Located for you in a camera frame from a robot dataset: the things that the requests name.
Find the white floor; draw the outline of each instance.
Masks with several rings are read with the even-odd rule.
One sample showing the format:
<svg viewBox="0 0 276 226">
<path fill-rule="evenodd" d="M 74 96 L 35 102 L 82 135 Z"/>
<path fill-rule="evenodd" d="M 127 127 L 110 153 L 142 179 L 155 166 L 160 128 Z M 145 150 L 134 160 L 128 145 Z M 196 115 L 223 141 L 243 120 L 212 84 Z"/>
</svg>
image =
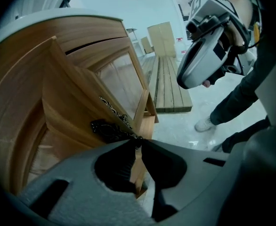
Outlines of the white floor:
<svg viewBox="0 0 276 226">
<path fill-rule="evenodd" d="M 194 129 L 195 123 L 208 116 L 216 105 L 222 101 L 243 77 L 227 73 L 225 77 L 216 81 L 215 85 L 205 88 L 199 86 L 189 90 L 193 101 L 193 109 L 188 113 L 159 114 L 159 123 L 154 126 L 153 139 L 197 150 L 211 150 L 222 143 L 227 137 L 239 132 L 255 122 L 262 120 L 266 112 L 257 101 L 249 109 L 228 123 L 218 125 L 215 129 L 198 133 Z M 149 180 L 148 190 L 138 199 L 140 205 L 151 216 L 154 198 L 154 181 Z"/>
</svg>

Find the wooden plank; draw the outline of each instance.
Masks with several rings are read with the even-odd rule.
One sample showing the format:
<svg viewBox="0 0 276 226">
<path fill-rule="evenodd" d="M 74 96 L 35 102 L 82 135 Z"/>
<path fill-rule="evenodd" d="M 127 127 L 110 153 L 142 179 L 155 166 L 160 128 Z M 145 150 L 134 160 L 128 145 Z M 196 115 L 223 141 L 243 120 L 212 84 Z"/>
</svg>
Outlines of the wooden plank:
<svg viewBox="0 0 276 226">
<path fill-rule="evenodd" d="M 152 56 L 152 57 L 147 58 L 147 61 L 145 62 L 145 64 L 142 67 L 143 74 L 144 74 L 144 76 L 146 78 L 146 82 L 148 84 L 149 84 L 149 81 L 151 79 L 155 58 L 156 58 L 156 56 Z"/>
<path fill-rule="evenodd" d="M 153 52 L 152 47 L 151 47 L 147 37 L 144 37 L 141 39 L 141 44 L 142 44 L 146 54 Z"/>
<path fill-rule="evenodd" d="M 141 68 L 142 68 L 142 65 L 145 63 L 146 59 L 147 59 L 146 55 L 138 58 Z"/>
<path fill-rule="evenodd" d="M 26 183 L 47 128 L 41 96 L 51 44 L 50 38 L 24 54 L 0 80 L 0 184 L 13 194 Z"/>
<path fill-rule="evenodd" d="M 75 68 L 120 114 L 134 124 L 137 106 L 148 89 L 141 65 L 129 38 L 106 40 L 68 55 Z"/>
<path fill-rule="evenodd" d="M 149 112 L 150 115 L 155 116 L 155 123 L 158 123 L 159 120 L 158 120 L 157 111 L 156 111 L 156 108 L 154 106 L 154 102 L 153 102 L 153 99 L 152 99 L 150 93 L 148 94 L 148 98 L 147 98 L 146 110 L 147 110 L 147 112 Z"/>
<path fill-rule="evenodd" d="M 175 39 L 172 33 L 170 22 L 165 22 L 160 25 L 160 32 L 163 40 L 163 46 L 166 56 L 176 57 Z"/>
<path fill-rule="evenodd" d="M 138 135 L 142 136 L 144 139 L 152 139 L 154 131 L 155 116 L 148 115 L 144 116 L 141 122 Z"/>
<path fill-rule="evenodd" d="M 91 81 L 81 75 L 54 40 L 49 63 L 44 70 L 42 101 L 47 127 L 75 143 L 90 147 L 104 144 L 93 132 L 90 122 L 105 119 L 122 129 L 129 128 L 99 99 L 98 88 L 91 90 Z"/>
<path fill-rule="evenodd" d="M 135 152 L 135 154 L 136 154 L 136 160 L 131 169 L 130 182 L 135 184 L 136 194 L 139 194 L 142 183 L 143 183 L 144 174 L 146 172 L 146 167 L 142 161 L 141 148 L 139 150 L 137 150 Z"/>
<path fill-rule="evenodd" d="M 156 59 L 154 61 L 154 67 L 153 67 L 153 72 L 151 75 L 151 79 L 149 82 L 149 90 L 151 92 L 151 97 L 153 99 L 153 102 L 156 104 L 156 89 L 157 89 L 157 82 L 158 82 L 158 67 L 159 67 L 159 57 L 156 56 Z"/>
<path fill-rule="evenodd" d="M 170 80 L 171 80 L 171 88 L 172 88 L 172 96 L 174 101 L 174 112 L 182 112 L 183 111 L 183 101 L 180 92 L 180 87 L 177 83 L 177 77 L 174 71 L 174 68 L 171 63 L 172 57 L 167 57 L 167 65 L 170 72 Z"/>
<path fill-rule="evenodd" d="M 127 37 L 127 33 L 121 21 L 91 16 L 60 17 L 33 24 L 0 43 L 0 82 L 23 55 L 52 36 L 67 52 L 92 42 Z"/>
<path fill-rule="evenodd" d="M 154 47 L 155 54 L 157 56 L 166 56 L 163 39 L 160 31 L 160 25 L 153 25 L 148 27 L 147 29 Z"/>
<path fill-rule="evenodd" d="M 148 99 L 148 95 L 149 95 L 149 91 L 147 89 L 145 89 L 142 92 L 140 101 L 139 101 L 139 105 L 137 107 L 136 110 L 136 114 L 135 114 L 135 118 L 134 118 L 134 125 L 135 128 L 138 130 L 141 127 L 141 122 L 144 116 L 144 111 L 146 108 L 146 103 L 147 103 L 147 99 Z"/>
<path fill-rule="evenodd" d="M 156 111 L 158 113 L 164 112 L 164 72 L 163 72 L 163 57 L 159 58 L 158 67 L 158 90 L 156 99 Z"/>
<path fill-rule="evenodd" d="M 174 101 L 172 97 L 172 88 L 170 80 L 170 72 L 167 65 L 167 57 L 163 58 L 163 73 L 164 73 L 164 111 L 174 111 Z"/>
<path fill-rule="evenodd" d="M 172 63 L 172 67 L 174 68 L 175 74 L 177 74 L 178 71 L 178 66 L 176 65 L 175 59 L 174 58 L 170 58 L 170 61 Z M 191 101 L 188 89 L 183 89 L 182 87 L 180 87 L 180 93 L 182 96 L 182 101 L 183 101 L 183 112 L 189 112 L 191 111 L 191 108 L 193 107 L 193 103 Z"/>
</svg>

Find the wooden door panel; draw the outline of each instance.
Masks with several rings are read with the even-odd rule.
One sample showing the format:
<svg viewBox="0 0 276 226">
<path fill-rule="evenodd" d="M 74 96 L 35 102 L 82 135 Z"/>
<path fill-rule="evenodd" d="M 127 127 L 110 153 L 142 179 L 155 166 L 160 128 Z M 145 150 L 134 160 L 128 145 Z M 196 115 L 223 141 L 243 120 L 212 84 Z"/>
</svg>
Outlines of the wooden door panel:
<svg viewBox="0 0 276 226">
<path fill-rule="evenodd" d="M 51 43 L 24 55 L 0 82 L 0 183 L 13 193 L 27 181 L 28 163 L 46 129 L 41 81 Z"/>
<path fill-rule="evenodd" d="M 69 54 L 68 59 L 99 88 L 99 95 L 118 113 L 128 115 L 129 123 L 137 132 L 143 116 L 141 111 L 146 106 L 147 98 L 143 95 L 148 93 L 148 85 L 130 39 L 92 44 Z"/>
<path fill-rule="evenodd" d="M 129 54 L 115 59 L 97 74 L 128 116 L 134 119 L 143 88 Z"/>
<path fill-rule="evenodd" d="M 91 148 L 47 129 L 30 166 L 27 184 L 61 160 L 88 149 Z"/>
<path fill-rule="evenodd" d="M 151 38 L 155 54 L 157 56 L 165 56 L 164 43 L 161 36 L 160 26 L 153 25 L 147 28 L 149 37 Z"/>
<path fill-rule="evenodd" d="M 42 101 L 47 127 L 76 143 L 92 148 L 104 144 L 90 125 L 91 121 L 99 119 L 132 132 L 101 101 L 97 88 L 67 60 L 55 40 L 45 67 Z"/>
<path fill-rule="evenodd" d="M 23 55 L 52 36 L 68 52 L 85 44 L 127 37 L 127 33 L 121 21 L 92 16 L 60 17 L 33 24 L 0 43 L 0 80 Z"/>
</svg>

